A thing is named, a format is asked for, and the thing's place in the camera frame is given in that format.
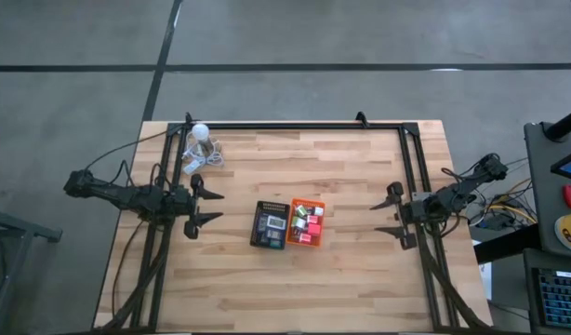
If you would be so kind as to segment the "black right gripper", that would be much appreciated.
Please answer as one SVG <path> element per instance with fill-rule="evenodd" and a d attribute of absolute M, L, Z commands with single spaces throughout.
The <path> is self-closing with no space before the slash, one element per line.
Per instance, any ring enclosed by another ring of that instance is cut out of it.
<path fill-rule="evenodd" d="M 382 203 L 373 206 L 370 210 L 397 206 L 402 202 L 402 196 L 404 195 L 402 183 L 399 181 L 392 182 L 387 186 L 386 190 L 387 196 L 385 197 L 385 200 Z M 425 200 L 409 201 L 401 205 L 400 218 L 403 224 L 423 223 L 428 219 L 424 203 Z M 417 246 L 416 235 L 410 233 L 405 227 L 379 227 L 376 228 L 376 231 L 392 235 L 398 239 L 403 250 L 408 250 Z"/>

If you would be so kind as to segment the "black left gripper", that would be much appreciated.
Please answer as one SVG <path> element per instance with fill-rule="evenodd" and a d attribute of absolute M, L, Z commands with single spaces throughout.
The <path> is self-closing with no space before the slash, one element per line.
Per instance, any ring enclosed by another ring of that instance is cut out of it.
<path fill-rule="evenodd" d="M 203 177 L 200 174 L 193 174 L 190 181 L 194 197 L 200 197 L 205 200 L 223 199 L 221 194 L 208 191 L 205 187 Z M 189 216 L 185 222 L 184 234 L 189 239 L 197 239 L 200 229 L 208 222 L 215 220 L 223 215 L 222 212 L 196 213 L 196 206 L 193 204 L 193 198 L 189 190 L 183 185 L 178 185 L 167 196 L 167 214 L 178 216 Z"/>

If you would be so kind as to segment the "black slotted plastic basket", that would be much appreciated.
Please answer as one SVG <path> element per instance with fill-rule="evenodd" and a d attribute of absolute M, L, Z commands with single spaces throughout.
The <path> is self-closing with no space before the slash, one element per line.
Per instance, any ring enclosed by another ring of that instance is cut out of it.
<path fill-rule="evenodd" d="M 278 229 L 273 229 L 273 228 L 270 228 L 267 226 L 266 231 L 262 234 L 259 234 L 256 231 L 257 221 L 261 215 L 267 215 L 267 216 L 272 215 L 272 216 L 280 217 L 282 219 L 287 220 L 287 228 L 285 230 L 281 230 L 283 232 L 283 239 L 281 240 L 283 247 L 281 249 L 284 249 L 285 243 L 286 243 L 286 233 L 287 233 L 287 229 L 288 229 L 289 211 L 290 211 L 290 206 L 288 204 L 274 203 L 274 202 L 268 202 L 268 201 L 258 201 L 257 206 L 256 206 L 254 220 L 253 220 L 253 228 L 251 231 L 249 244 L 252 247 L 264 248 L 260 244 L 261 239 L 263 237 L 267 238 L 266 234 L 267 234 L 268 230 L 278 230 Z"/>

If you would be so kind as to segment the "orange slotted plastic basket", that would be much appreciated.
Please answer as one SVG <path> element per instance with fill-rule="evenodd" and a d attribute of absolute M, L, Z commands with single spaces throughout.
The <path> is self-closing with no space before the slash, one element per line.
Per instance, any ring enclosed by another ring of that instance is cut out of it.
<path fill-rule="evenodd" d="M 304 206 L 308 211 L 308 214 L 306 216 L 300 217 L 306 221 L 306 227 L 303 230 L 300 230 L 300 229 L 292 226 L 293 218 L 298 217 L 298 215 L 296 213 L 296 207 L 299 205 Z M 308 230 L 308 226 L 310 225 L 310 223 L 307 222 L 307 217 L 309 215 L 313 215 L 312 211 L 315 207 L 323 208 L 326 212 L 326 206 L 325 206 L 325 203 L 323 203 L 323 202 L 315 201 L 315 200 L 308 200 L 308 199 L 303 199 L 303 198 L 293 198 L 292 199 L 291 209 L 289 211 L 288 229 L 287 229 L 286 238 L 285 238 L 285 241 L 287 242 L 287 244 L 312 247 L 312 248 L 319 248 L 321 246 L 323 232 L 324 232 L 324 226 L 325 226 L 324 225 L 325 212 L 324 212 L 323 216 L 317 216 L 318 217 L 318 223 L 317 224 L 321 225 L 321 234 L 320 235 L 311 235 L 312 242 L 310 244 L 303 244 L 303 243 L 299 242 L 299 235 L 300 234 L 307 234 L 308 235 L 307 230 Z"/>

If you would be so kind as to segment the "white box on floor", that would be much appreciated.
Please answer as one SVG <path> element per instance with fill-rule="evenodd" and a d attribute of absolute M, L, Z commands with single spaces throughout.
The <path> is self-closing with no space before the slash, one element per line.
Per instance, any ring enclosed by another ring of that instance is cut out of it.
<path fill-rule="evenodd" d="M 492 292 L 493 292 L 493 274 L 492 274 L 492 263 L 484 263 L 479 265 L 480 270 L 480 277 L 482 279 L 485 296 L 486 298 L 491 301 L 492 300 Z"/>

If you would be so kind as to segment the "black console crossbar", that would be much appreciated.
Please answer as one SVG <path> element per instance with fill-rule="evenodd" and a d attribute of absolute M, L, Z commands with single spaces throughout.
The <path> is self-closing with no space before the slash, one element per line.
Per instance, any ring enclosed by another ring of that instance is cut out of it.
<path fill-rule="evenodd" d="M 481 242 L 474 247 L 479 264 L 521 254 L 526 248 L 541 249 L 537 224 Z"/>

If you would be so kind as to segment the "grey control console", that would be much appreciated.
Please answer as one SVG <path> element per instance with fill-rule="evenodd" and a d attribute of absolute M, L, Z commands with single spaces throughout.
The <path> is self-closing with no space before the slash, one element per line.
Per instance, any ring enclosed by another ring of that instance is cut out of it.
<path fill-rule="evenodd" d="M 571 133 L 565 142 L 548 140 L 540 124 L 525 124 L 524 133 L 540 244 L 547 252 L 571 258 L 571 249 L 559 241 L 554 230 L 555 222 L 571 213 L 562 196 L 562 187 L 571 184 L 571 180 L 551 172 L 554 163 L 571 154 Z"/>

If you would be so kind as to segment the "grey keyboard desk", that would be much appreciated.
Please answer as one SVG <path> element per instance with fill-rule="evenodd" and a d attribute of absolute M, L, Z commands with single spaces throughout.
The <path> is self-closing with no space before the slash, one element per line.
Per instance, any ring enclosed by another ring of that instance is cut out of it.
<path fill-rule="evenodd" d="M 530 328 L 537 335 L 571 335 L 569 328 L 555 328 L 542 326 L 536 304 L 536 293 L 534 292 L 533 269 L 544 268 L 571 272 L 571 258 L 552 255 L 536 249 L 528 248 L 524 250 L 525 281 L 529 303 Z"/>

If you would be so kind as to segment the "grey metal cart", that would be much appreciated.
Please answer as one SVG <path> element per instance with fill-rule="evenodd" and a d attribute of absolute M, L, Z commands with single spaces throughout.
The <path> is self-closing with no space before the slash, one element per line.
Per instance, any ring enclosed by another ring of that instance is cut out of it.
<path fill-rule="evenodd" d="M 1 250 L 3 276 L 0 280 L 0 331 L 12 300 L 13 285 L 20 274 L 33 239 L 35 237 L 43 237 L 48 243 L 59 243 L 61 236 L 61 229 L 47 228 L 43 225 L 25 221 L 0 211 L 1 245 L 4 245 L 3 238 L 5 237 L 19 239 L 18 248 L 11 257 L 6 255 L 4 248 Z"/>

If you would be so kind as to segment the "backlit keyboard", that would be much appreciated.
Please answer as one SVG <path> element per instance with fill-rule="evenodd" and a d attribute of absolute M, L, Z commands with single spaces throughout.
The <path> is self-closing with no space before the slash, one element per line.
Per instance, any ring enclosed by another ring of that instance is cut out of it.
<path fill-rule="evenodd" d="M 571 329 L 571 272 L 534 268 L 533 281 L 541 325 Z"/>

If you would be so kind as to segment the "black console pole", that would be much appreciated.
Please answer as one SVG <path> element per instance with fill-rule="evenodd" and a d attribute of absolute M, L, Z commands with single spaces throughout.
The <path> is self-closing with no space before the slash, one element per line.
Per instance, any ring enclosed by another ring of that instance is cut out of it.
<path fill-rule="evenodd" d="M 544 128 L 547 139 L 551 141 L 564 141 L 571 133 L 571 113 L 558 122 Z"/>

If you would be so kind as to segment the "black metal table frame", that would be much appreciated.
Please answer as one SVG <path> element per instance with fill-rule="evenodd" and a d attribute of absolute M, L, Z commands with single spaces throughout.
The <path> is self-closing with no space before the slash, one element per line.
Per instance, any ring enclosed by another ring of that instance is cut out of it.
<path fill-rule="evenodd" d="M 355 332 L 430 330 L 458 323 L 457 310 L 421 263 L 444 254 L 418 235 L 410 250 L 390 235 L 393 209 L 377 209 L 386 186 L 408 196 L 431 189 L 415 122 L 212 123 L 222 167 L 203 178 L 219 217 L 196 240 L 180 228 L 153 298 L 158 331 Z M 248 243 L 259 200 L 317 199 L 326 207 L 316 247 Z"/>

